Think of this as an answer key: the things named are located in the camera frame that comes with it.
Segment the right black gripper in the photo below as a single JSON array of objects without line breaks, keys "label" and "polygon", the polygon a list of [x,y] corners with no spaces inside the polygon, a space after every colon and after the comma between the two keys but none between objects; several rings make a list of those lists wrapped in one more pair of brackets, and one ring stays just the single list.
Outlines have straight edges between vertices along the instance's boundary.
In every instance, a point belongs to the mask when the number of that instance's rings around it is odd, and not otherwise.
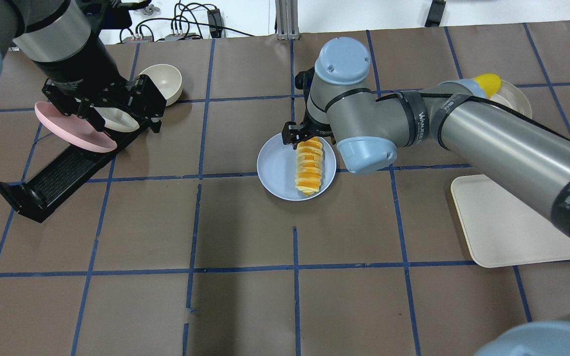
[{"label": "right black gripper", "polygon": [[335,137],[330,124],[315,120],[308,111],[305,111],[302,123],[297,124],[294,121],[289,121],[285,122],[283,126],[283,144],[291,145],[294,150],[301,143],[313,137],[325,137],[331,144],[335,144]]}]

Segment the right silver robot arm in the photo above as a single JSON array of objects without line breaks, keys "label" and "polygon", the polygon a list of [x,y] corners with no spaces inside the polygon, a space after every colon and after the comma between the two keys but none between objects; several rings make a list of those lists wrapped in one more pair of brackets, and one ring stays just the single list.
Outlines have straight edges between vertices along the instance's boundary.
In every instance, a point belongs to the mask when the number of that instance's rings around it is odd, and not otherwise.
[{"label": "right silver robot arm", "polygon": [[491,101],[500,77],[377,98],[366,81],[371,61],[357,39],[325,43],[295,77],[306,110],[301,124],[285,123],[283,144],[330,137],[349,172],[368,174],[393,164],[398,148],[431,138],[570,237],[570,139]]}]

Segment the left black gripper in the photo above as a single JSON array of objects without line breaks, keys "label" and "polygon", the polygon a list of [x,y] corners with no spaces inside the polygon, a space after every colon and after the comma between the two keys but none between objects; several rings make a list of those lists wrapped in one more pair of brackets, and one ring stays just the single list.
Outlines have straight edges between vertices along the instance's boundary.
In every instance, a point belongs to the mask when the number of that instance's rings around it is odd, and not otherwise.
[{"label": "left black gripper", "polygon": [[122,77],[96,35],[90,35],[85,45],[68,58],[34,63],[47,77],[42,92],[59,113],[86,120],[97,132],[105,129],[97,107],[118,108],[139,125],[163,117],[167,101],[154,82],[147,75],[133,81]]}]

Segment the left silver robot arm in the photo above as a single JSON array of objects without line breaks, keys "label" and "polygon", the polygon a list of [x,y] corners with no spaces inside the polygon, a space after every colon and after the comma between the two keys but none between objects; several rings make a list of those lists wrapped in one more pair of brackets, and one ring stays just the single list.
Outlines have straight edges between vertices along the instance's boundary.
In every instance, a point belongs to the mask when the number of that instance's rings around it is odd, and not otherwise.
[{"label": "left silver robot arm", "polygon": [[103,29],[131,26],[131,11],[148,0],[0,0],[0,74],[10,45],[16,45],[47,77],[43,93],[66,117],[76,115],[100,132],[98,108],[117,108],[156,122],[166,99],[150,78],[120,75],[99,38]]}]

